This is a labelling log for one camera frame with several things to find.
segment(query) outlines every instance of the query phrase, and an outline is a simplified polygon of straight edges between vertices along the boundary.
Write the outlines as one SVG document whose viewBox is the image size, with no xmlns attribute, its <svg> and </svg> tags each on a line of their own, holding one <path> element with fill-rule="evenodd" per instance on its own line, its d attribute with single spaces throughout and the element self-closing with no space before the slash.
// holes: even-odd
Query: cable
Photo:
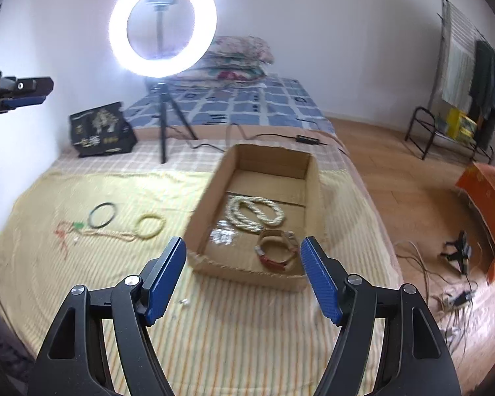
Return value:
<svg viewBox="0 0 495 396">
<path fill-rule="evenodd" d="M 273 137 L 281 137 L 281 138 L 289 138 L 291 140 L 296 140 L 297 138 L 296 137 L 292 137 L 292 136 L 284 136 L 282 134 L 257 134 L 256 136 L 252 136 L 252 137 L 248 137 L 246 138 L 246 140 L 254 140 L 255 138 L 259 138 L 259 137 L 267 137 L 267 136 L 273 136 Z"/>
<path fill-rule="evenodd" d="M 306 120 L 306 119 L 299 119 L 298 117 L 296 117 L 297 120 L 300 120 L 301 122 L 308 122 L 308 123 L 315 123 L 315 126 L 317 126 L 317 129 L 320 131 L 321 128 L 319 127 L 319 124 L 314 120 Z"/>
<path fill-rule="evenodd" d="M 413 260 L 416 260 L 418 262 L 418 264 L 422 268 L 423 281 L 425 284 L 425 303 L 429 304 L 429 275 L 428 275 L 428 270 L 425 267 L 425 262 L 423 261 L 422 255 L 420 254 L 420 250 L 418 250 L 418 247 L 416 247 L 415 243 L 413 243 L 412 241 L 409 241 L 409 240 L 396 241 L 394 243 L 394 246 L 398 246 L 401 243 L 409 243 L 410 245 L 412 245 L 412 247 L 414 247 L 414 249 L 418 255 L 418 258 L 415 258 L 414 256 L 399 256 L 398 254 L 396 256 L 397 257 L 403 257 L 404 259 L 413 259 Z"/>
<path fill-rule="evenodd" d="M 229 140 L 230 140 L 229 134 L 231 133 L 231 126 L 233 126 L 233 125 L 235 125 L 239 129 L 240 134 L 242 135 L 242 138 L 244 140 L 248 139 L 243 128 L 238 123 L 230 123 L 229 125 L 227 125 L 227 128 L 225 129 L 225 148 L 226 149 L 229 148 Z"/>
<path fill-rule="evenodd" d="M 225 153 L 225 150 L 224 149 L 220 149 L 218 146 L 215 146 L 215 145 L 212 145 L 212 144 L 209 144 L 209 143 L 200 143 L 199 145 L 197 146 L 193 146 L 190 141 L 189 141 L 189 138 L 183 133 L 181 132 L 180 130 L 176 129 L 174 126 L 170 126 L 170 125 L 167 125 L 167 128 L 170 128 L 172 129 L 174 132 L 177 132 L 178 134 L 181 135 L 181 137 L 183 138 L 183 140 L 185 140 L 185 143 L 187 143 L 187 145 L 193 149 L 193 150 L 196 150 L 196 149 L 199 149 L 201 148 L 202 146 L 208 146 L 208 147 L 211 147 L 219 152 L 222 152 L 222 153 Z"/>
<path fill-rule="evenodd" d="M 437 272 L 430 271 L 427 269 L 425 266 L 425 262 L 423 261 L 422 255 L 420 254 L 420 250 L 418 250 L 418 247 L 416 246 L 415 243 L 409 240 L 401 240 L 398 242 L 394 243 L 394 246 L 398 246 L 401 243 L 409 243 L 412 245 L 414 250 L 416 251 L 417 257 L 415 256 L 404 256 L 400 254 L 396 254 L 398 258 L 402 259 L 408 259 L 408 260 L 413 260 L 415 261 L 419 266 L 420 270 L 424 275 L 424 282 L 425 282 L 425 297 L 426 297 L 426 303 L 429 304 L 429 275 L 435 275 L 437 277 L 440 277 L 446 284 L 448 285 L 458 285 L 458 284 L 467 284 L 469 285 L 469 291 L 473 293 L 473 287 L 472 283 L 476 285 L 475 290 L 478 290 L 478 282 L 476 281 L 471 281 L 469 277 L 466 275 L 466 280 L 467 281 L 458 281 L 458 282 L 450 282 L 447 279 L 445 279 L 442 275 L 440 275 Z M 436 296 L 432 295 L 431 298 L 435 299 L 440 306 L 440 312 L 443 314 L 441 317 L 437 319 L 437 322 L 443 321 L 447 317 L 447 324 L 443 330 L 444 332 L 444 339 L 447 344 L 447 349 L 449 350 L 450 354 L 453 355 L 453 353 L 457 350 L 457 348 L 460 346 L 462 343 L 462 340 L 464 342 L 464 348 L 463 348 L 463 353 L 462 353 L 462 359 L 460 363 L 462 363 L 464 356 L 466 354 L 466 347 L 467 347 L 467 333 L 469 329 L 469 325 L 471 323 L 471 317 L 473 316 L 473 299 L 469 300 L 469 304 L 466 306 L 466 304 L 451 308 L 450 303 L 446 303 L 444 296 L 448 296 L 449 298 L 455 298 L 455 295 L 452 293 L 449 293 L 447 291 L 444 291 L 441 296 Z M 460 335 L 455 335 L 455 329 L 462 329 L 462 332 Z"/>
<path fill-rule="evenodd" d="M 7 312 L 6 312 L 6 309 L 4 308 L 4 304 L 2 304 L 2 300 L 0 299 L 0 308 L 2 309 L 2 312 L 4 313 L 4 317 L 6 318 L 7 320 L 7 324 L 9 325 L 9 327 L 11 328 L 11 331 L 15 334 L 17 340 L 20 341 L 22 347 L 24 348 L 24 350 L 26 351 L 26 353 L 28 355 L 30 355 L 30 351 L 27 349 L 27 347 L 24 345 L 24 342 L 22 342 L 22 340 L 20 339 L 20 337 L 18 336 L 16 330 L 15 330 L 15 327 L 13 326 L 13 323 L 11 322 L 11 319 L 9 318 Z"/>
</svg>

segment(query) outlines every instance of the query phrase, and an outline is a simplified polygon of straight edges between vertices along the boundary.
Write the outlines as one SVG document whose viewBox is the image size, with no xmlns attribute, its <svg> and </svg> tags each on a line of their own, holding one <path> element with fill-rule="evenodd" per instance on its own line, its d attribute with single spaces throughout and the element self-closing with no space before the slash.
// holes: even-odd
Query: power adapter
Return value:
<svg viewBox="0 0 495 396">
<path fill-rule="evenodd" d="M 456 298 L 447 298 L 444 300 L 445 310 L 452 311 L 454 309 L 462 308 L 464 305 L 473 300 L 474 296 L 474 290 L 464 290 Z"/>
<path fill-rule="evenodd" d="M 307 144 L 307 145 L 316 145 L 316 146 L 318 146 L 319 144 L 322 144 L 321 143 L 321 140 L 319 140 L 318 138 L 312 138 L 312 137 L 307 137 L 307 136 L 299 136 L 299 135 L 296 136 L 295 141 L 297 141 L 297 143 L 304 143 L 304 144 Z"/>
</svg>

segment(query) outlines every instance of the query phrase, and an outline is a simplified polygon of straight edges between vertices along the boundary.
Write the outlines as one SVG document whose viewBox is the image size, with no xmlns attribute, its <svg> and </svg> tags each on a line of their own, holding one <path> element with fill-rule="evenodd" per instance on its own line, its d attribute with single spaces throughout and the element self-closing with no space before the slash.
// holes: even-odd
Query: white rope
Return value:
<svg viewBox="0 0 495 396">
<path fill-rule="evenodd" d="M 271 207 L 273 211 L 275 211 L 275 218 L 270 219 L 262 210 L 259 209 L 259 207 L 255 205 L 255 203 L 265 204 L 268 207 Z M 247 208 L 254 212 L 257 219 L 267 226 L 279 226 L 284 221 L 284 211 L 282 211 L 281 207 L 270 199 L 262 198 L 260 196 L 234 196 L 227 202 L 225 216 L 232 225 L 240 229 L 253 232 L 255 234 L 264 229 L 264 225 L 262 225 L 262 223 L 250 220 L 241 213 L 241 204 L 244 204 Z"/>
</svg>

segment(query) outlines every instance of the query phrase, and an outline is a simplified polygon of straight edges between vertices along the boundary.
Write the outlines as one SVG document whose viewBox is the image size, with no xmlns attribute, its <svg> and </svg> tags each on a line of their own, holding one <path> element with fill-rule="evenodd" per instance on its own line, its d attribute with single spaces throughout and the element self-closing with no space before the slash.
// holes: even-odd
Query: yellow bracelet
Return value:
<svg viewBox="0 0 495 396">
<path fill-rule="evenodd" d="M 139 226 L 140 226 L 141 222 L 143 220 L 145 220 L 146 218 L 154 218 L 156 220 L 159 220 L 161 222 L 161 224 L 156 231 L 151 232 L 150 234 L 140 234 L 139 233 Z M 163 217 L 159 216 L 158 214 L 154 214 L 154 213 L 144 214 L 143 216 L 141 216 L 137 220 L 135 228 L 134 228 L 134 233 L 135 233 L 136 237 L 139 238 L 140 240 L 150 240 L 151 238 L 154 238 L 155 236 L 159 235 L 159 233 L 163 230 L 164 226 L 165 226 L 165 219 Z"/>
</svg>

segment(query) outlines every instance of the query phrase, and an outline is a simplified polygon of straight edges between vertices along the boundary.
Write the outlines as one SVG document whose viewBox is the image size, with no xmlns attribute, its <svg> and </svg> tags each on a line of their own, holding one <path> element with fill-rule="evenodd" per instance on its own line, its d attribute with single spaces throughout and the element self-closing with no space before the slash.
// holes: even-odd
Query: black bag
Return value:
<svg viewBox="0 0 495 396">
<path fill-rule="evenodd" d="M 70 116 L 72 145 L 80 158 L 132 152 L 138 140 L 121 106 L 112 103 Z"/>
</svg>

